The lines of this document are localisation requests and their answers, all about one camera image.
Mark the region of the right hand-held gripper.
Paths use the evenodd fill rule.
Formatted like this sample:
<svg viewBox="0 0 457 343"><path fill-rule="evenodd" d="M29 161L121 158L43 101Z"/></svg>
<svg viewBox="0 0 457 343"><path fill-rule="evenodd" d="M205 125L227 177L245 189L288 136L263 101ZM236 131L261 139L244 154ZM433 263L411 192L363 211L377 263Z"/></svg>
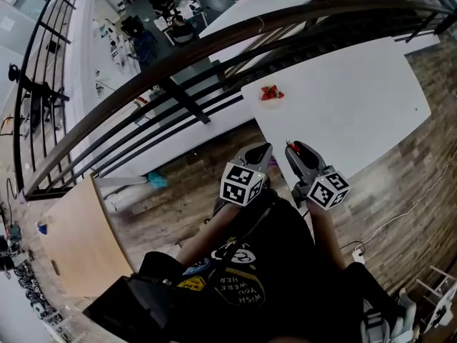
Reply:
<svg viewBox="0 0 457 343"><path fill-rule="evenodd" d="M332 166L325 168L325 161L312 147L301 141L287 144L285 155L299 182L292 190L292 197L298 207L311 200L323 210L338 206L350 191L350 184ZM308 170L317 173L308 177Z"/></svg>

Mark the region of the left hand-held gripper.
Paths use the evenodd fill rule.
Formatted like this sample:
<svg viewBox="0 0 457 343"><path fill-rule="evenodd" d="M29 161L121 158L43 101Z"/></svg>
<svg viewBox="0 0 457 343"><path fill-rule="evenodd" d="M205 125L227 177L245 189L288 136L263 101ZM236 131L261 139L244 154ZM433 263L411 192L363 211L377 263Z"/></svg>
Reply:
<svg viewBox="0 0 457 343"><path fill-rule="evenodd" d="M221 178L220 198L247 206L260 193L273 146L268 142L249 144L228 162Z"/></svg>

